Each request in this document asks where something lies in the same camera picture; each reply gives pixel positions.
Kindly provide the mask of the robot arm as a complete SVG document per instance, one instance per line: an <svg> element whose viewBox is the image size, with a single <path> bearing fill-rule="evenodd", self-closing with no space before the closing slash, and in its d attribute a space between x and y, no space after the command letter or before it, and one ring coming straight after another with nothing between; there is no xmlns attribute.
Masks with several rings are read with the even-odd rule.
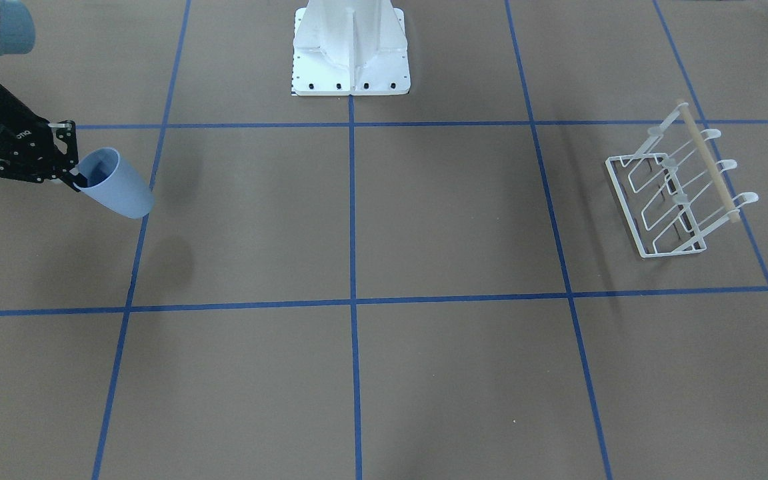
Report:
<svg viewBox="0 0 768 480"><path fill-rule="evenodd" d="M0 55L23 55L35 44L35 24L21 1L0 1ZM0 177L30 183L61 181L81 191L75 123L37 115L0 83Z"/></svg>

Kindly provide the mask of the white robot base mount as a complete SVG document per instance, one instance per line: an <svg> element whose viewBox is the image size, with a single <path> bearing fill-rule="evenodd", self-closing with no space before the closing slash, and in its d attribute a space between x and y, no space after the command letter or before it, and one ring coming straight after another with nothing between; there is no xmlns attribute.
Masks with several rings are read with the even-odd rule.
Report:
<svg viewBox="0 0 768 480"><path fill-rule="evenodd" d="M295 10L293 34L294 95L411 90L405 13L390 1L309 1Z"/></svg>

